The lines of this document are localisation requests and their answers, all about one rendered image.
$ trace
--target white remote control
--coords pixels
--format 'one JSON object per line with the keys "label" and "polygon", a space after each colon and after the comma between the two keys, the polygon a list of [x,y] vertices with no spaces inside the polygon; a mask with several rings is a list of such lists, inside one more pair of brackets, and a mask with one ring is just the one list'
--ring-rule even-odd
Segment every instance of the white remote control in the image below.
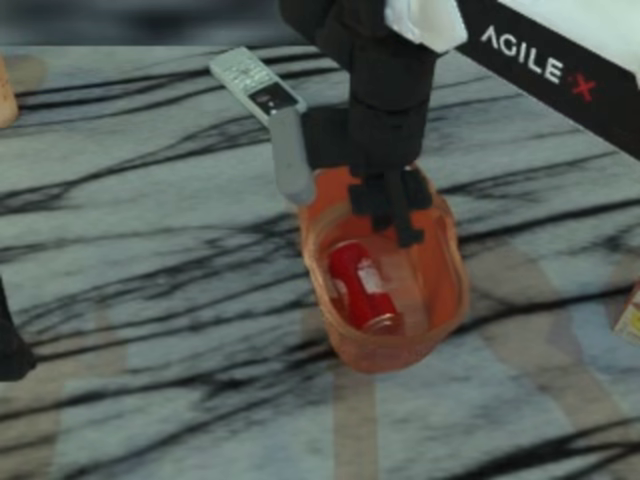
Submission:
{"label": "white remote control", "polygon": [[303,113],[307,109],[306,102],[247,48],[218,55],[209,69],[266,127],[269,117],[279,110],[295,107]]}

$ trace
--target orange cup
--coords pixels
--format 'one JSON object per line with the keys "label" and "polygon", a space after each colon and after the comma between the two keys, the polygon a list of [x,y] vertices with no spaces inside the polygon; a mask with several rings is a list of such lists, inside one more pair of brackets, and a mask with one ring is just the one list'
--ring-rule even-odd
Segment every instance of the orange cup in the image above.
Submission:
{"label": "orange cup", "polygon": [[11,125],[18,117],[18,103],[9,83],[9,75],[0,55],[0,128]]}
{"label": "orange cup", "polygon": [[[320,171],[317,196],[298,210],[302,255],[313,284],[325,328],[341,360],[362,373],[400,370],[425,358],[463,320],[469,309],[469,280],[458,250],[453,214],[428,182],[433,206],[412,212],[425,241],[408,249],[397,247],[394,229],[375,233],[368,217],[351,213],[348,187],[358,183],[348,168]],[[345,319],[333,293],[327,255],[343,241],[360,239],[393,275],[383,278],[406,328],[399,335],[372,335],[356,330]]]}

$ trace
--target tabletop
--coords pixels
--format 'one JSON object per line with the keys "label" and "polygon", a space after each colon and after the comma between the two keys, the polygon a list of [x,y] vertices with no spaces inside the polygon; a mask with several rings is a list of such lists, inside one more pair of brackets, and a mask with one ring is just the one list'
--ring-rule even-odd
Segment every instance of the tabletop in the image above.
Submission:
{"label": "tabletop", "polygon": [[[458,54],[420,165],[450,202],[468,319],[402,372],[333,355],[268,132],[212,47],[5,50],[0,272],[41,357],[0,386],[0,480],[635,479],[640,165]],[[256,51],[311,105],[347,76]]]}

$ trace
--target red can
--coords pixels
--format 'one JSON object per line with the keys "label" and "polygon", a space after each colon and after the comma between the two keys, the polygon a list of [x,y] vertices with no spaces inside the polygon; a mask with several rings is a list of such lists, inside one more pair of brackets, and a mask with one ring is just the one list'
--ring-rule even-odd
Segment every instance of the red can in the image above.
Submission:
{"label": "red can", "polygon": [[353,240],[334,247],[329,252],[329,275],[353,327],[367,332],[394,330],[398,310],[364,245]]}

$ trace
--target red x logo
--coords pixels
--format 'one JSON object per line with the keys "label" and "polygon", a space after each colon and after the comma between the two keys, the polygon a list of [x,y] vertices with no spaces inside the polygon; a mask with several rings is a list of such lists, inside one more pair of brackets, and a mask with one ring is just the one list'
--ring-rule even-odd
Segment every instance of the red x logo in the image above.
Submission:
{"label": "red x logo", "polygon": [[584,77],[584,75],[582,75],[581,73],[576,74],[576,76],[571,76],[569,77],[569,80],[572,81],[575,84],[575,88],[571,91],[571,93],[573,93],[574,95],[582,95],[582,98],[584,99],[585,102],[591,102],[593,101],[593,97],[591,96],[591,90],[594,89],[597,85],[596,82],[594,81],[590,81],[588,82],[587,79]]}

